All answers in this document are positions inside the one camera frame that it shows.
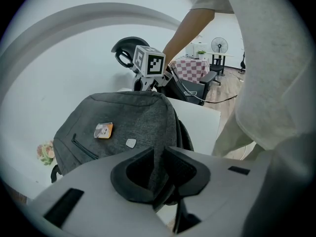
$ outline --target table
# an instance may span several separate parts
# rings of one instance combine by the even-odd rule
[[[119,91],[131,91],[122,88]],[[196,153],[210,155],[214,149],[221,113],[211,108],[168,98],[186,127]]]
[[[221,72],[221,76],[225,76],[224,74],[224,67],[225,67],[225,58],[226,56],[228,57],[233,57],[233,55],[230,54],[226,54],[226,53],[216,53],[216,52],[207,52],[207,54],[211,54],[212,55],[212,65],[214,65],[214,59],[215,59],[215,55],[218,55],[218,58],[221,59],[223,56],[223,69]]]
[[[196,60],[188,57],[179,57],[171,61],[180,79],[199,83],[200,79],[209,72],[209,60]]]

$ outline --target white pants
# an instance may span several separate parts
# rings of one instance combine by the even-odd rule
[[[253,140],[249,138],[237,124],[234,110],[216,140],[212,155],[224,157],[230,151],[245,147],[252,142]],[[249,155],[245,157],[245,160],[255,160],[261,151],[264,151],[264,149],[256,144]]]

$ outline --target person's arm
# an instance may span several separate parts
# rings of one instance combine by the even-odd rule
[[[215,11],[210,9],[193,9],[182,20],[176,33],[164,48],[165,68],[183,48],[185,48],[214,19]]]

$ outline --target potted plant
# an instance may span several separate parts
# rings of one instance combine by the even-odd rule
[[[204,50],[198,51],[198,58],[204,60],[206,58],[206,52]]]

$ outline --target gray backpack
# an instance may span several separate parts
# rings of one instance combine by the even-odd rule
[[[94,138],[97,124],[106,122],[114,124],[111,137]],[[155,198],[160,193],[170,193],[166,192],[172,187],[168,185],[161,160],[164,147],[194,149],[169,100],[154,91],[98,93],[85,98],[54,137],[58,166],[53,172],[65,175],[85,162],[128,152],[131,150],[126,145],[128,139],[136,140],[134,148],[154,148],[147,189]]]

